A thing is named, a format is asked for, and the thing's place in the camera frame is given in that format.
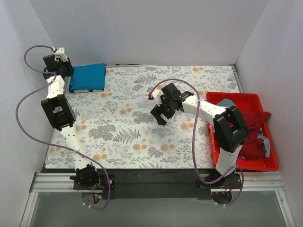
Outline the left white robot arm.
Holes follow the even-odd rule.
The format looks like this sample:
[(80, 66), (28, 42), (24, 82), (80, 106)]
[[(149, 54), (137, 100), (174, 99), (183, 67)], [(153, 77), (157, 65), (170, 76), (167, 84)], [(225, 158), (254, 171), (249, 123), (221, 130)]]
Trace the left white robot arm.
[(80, 154), (81, 144), (75, 127), (76, 116), (64, 95), (64, 79), (72, 76), (74, 69), (63, 53), (47, 55), (43, 57), (43, 61), (46, 65), (43, 76), (50, 85), (41, 106), (50, 125), (62, 135), (69, 148), (76, 172), (70, 179), (83, 187), (96, 189), (100, 186), (101, 178), (92, 162)]

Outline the teal blue t-shirt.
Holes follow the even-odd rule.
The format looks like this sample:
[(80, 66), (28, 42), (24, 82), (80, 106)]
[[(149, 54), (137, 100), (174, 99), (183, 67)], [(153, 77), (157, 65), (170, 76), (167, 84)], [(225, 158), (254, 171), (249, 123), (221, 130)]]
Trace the teal blue t-shirt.
[(103, 89), (105, 87), (106, 65), (104, 63), (74, 66), (69, 89)]

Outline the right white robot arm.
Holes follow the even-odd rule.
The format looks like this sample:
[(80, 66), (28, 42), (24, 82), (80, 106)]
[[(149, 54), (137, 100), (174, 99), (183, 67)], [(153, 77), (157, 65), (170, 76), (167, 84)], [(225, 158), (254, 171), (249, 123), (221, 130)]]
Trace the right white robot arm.
[(217, 174), (209, 184), (215, 183), (220, 188), (227, 187), (237, 167), (240, 150), (250, 135), (239, 108), (234, 105), (217, 106), (201, 100), (198, 91), (181, 93), (173, 83), (161, 90), (153, 88), (148, 99), (156, 103), (151, 114), (159, 125), (166, 125), (167, 119), (172, 118), (175, 112), (182, 111), (193, 114), (196, 119), (201, 118), (213, 126), (220, 154), (215, 166)]

